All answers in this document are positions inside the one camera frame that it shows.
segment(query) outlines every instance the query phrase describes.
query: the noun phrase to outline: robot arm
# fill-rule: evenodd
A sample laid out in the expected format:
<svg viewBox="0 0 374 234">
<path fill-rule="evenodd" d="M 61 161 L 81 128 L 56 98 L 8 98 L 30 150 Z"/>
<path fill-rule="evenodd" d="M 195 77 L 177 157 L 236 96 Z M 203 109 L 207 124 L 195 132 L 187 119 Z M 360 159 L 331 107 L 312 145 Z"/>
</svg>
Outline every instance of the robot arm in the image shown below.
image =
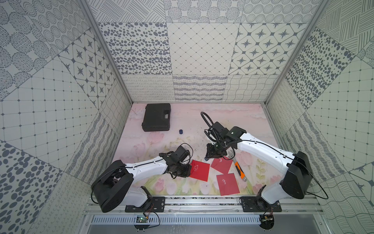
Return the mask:
<svg viewBox="0 0 374 234">
<path fill-rule="evenodd" d="M 269 163 L 284 175 L 282 180 L 275 182 L 271 186 L 264 185 L 260 189 L 256 196 L 256 202 L 259 207 L 266 210 L 269 205 L 287 196 L 298 199 L 304 198 L 312 180 L 312 169 L 307 155 L 300 151 L 294 154 L 278 149 L 256 139 L 239 127 L 233 127 L 229 131 L 220 123 L 213 123 L 211 118 L 204 112 L 201 112 L 201 116 L 209 126 L 205 134 L 213 142 L 212 144 L 207 144 L 205 160 L 226 156 L 228 148 L 233 148 L 233 150 L 240 149 Z"/>
<path fill-rule="evenodd" d="M 175 152 L 160 153 L 158 157 L 143 162 L 123 164 L 121 160 L 114 161 L 92 184 L 92 193 L 104 213 L 120 204 L 146 211 L 151 206 L 152 196 L 145 187 L 136 188 L 132 184 L 165 173 L 172 177 L 188 177 L 191 165 L 182 163 L 188 155 L 190 152 L 179 146 Z"/>
</svg>

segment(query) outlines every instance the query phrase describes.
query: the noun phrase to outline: orange handle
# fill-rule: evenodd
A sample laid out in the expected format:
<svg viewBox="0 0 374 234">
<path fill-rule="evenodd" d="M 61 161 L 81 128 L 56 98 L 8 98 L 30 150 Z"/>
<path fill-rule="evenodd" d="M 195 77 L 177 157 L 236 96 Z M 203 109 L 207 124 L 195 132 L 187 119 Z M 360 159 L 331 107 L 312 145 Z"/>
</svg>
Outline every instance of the orange handle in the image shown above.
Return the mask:
<svg viewBox="0 0 374 234">
<path fill-rule="evenodd" d="M 239 175 L 240 175 L 240 178 L 243 179 L 243 178 L 245 177 L 245 174 L 244 174 L 244 172 L 242 171 L 242 169 L 240 168 L 238 162 L 235 162 L 235 167 L 236 167 L 236 169 L 237 169 L 237 171 L 238 171 L 238 173 L 239 173 Z"/>
</svg>

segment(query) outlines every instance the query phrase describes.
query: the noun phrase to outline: black motor housing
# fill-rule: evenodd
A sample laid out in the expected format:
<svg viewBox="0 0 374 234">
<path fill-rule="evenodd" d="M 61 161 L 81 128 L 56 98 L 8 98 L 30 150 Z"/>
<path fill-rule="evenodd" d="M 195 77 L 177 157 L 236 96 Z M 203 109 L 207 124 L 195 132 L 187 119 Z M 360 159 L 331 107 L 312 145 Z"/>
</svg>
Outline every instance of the black motor housing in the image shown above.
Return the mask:
<svg viewBox="0 0 374 234">
<path fill-rule="evenodd" d="M 308 156 L 299 151 L 291 164 L 284 179 L 280 182 L 283 190 L 290 196 L 303 199 L 312 180 L 312 168 Z"/>
</svg>

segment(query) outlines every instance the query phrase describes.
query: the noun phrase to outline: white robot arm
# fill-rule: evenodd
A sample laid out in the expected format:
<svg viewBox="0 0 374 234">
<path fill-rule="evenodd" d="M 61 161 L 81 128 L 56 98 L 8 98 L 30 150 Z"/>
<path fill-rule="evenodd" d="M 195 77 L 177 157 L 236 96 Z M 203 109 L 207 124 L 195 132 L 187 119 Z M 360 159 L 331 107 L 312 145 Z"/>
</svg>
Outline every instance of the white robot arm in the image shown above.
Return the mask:
<svg viewBox="0 0 374 234">
<path fill-rule="evenodd" d="M 205 160 L 226 156 L 228 148 L 232 148 L 234 153 L 234 149 L 240 149 L 269 163 L 284 175 L 282 180 L 271 186 L 264 185 L 260 189 L 255 200 L 257 207 L 265 211 L 271 204 L 284 197 L 304 198 L 312 180 L 312 169 L 307 155 L 300 151 L 294 154 L 278 149 L 256 139 L 239 127 L 228 130 L 219 122 L 213 123 L 212 119 L 204 112 L 201 112 L 201 116 L 209 126 L 209 129 L 204 132 L 212 142 L 206 146 Z"/>
</svg>

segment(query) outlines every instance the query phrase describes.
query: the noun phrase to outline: star pattern tile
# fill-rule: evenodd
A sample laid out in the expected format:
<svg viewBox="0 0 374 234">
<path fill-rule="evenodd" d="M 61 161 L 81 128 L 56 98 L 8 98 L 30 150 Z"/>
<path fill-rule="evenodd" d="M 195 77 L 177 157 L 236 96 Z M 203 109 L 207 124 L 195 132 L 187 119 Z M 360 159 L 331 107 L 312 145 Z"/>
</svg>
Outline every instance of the star pattern tile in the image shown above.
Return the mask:
<svg viewBox="0 0 374 234">
<path fill-rule="evenodd" d="M 114 74 L 91 30 L 84 32 L 58 56 L 99 109 L 111 89 Z"/>
<path fill-rule="evenodd" d="M 230 75 L 279 75 L 306 24 L 241 23 Z"/>
</svg>

